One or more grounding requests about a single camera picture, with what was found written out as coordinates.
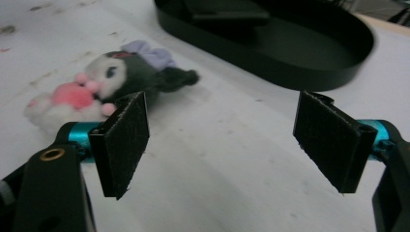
black plastic tray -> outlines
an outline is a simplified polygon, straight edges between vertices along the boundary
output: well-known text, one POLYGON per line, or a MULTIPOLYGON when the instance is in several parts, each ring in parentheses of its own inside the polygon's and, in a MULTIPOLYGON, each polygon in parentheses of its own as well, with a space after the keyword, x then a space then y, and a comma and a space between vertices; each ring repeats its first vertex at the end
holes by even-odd
POLYGON ((372 51, 371 31, 342 9, 304 0, 257 3, 270 14, 266 25, 220 28, 192 23, 184 0, 155 0, 169 34, 290 89, 335 89, 372 51))

